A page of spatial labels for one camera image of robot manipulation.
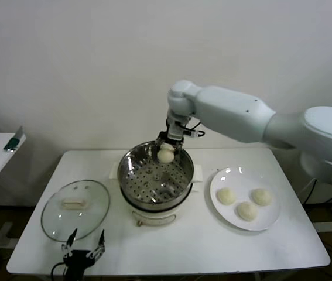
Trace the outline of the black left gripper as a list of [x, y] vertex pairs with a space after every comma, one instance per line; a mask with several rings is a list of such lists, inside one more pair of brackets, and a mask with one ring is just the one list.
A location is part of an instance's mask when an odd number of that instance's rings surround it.
[[105, 252], [105, 230], [102, 230], [98, 246], [92, 251], [71, 250], [76, 234], [77, 229], [68, 237], [66, 243], [61, 245], [63, 262], [67, 268], [63, 280], [66, 281], [82, 281], [85, 270], [92, 267], [95, 259], [102, 257]]

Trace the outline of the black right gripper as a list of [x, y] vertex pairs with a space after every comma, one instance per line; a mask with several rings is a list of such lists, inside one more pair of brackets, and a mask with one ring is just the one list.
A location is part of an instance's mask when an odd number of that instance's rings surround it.
[[184, 137], [191, 137], [191, 131], [186, 129], [187, 124], [191, 120], [190, 117], [181, 117], [181, 118], [172, 118], [167, 117], [167, 133], [160, 133], [156, 138], [156, 145], [160, 146], [163, 143], [168, 143], [168, 139], [175, 141], [174, 153], [179, 155], [183, 151], [183, 142]]

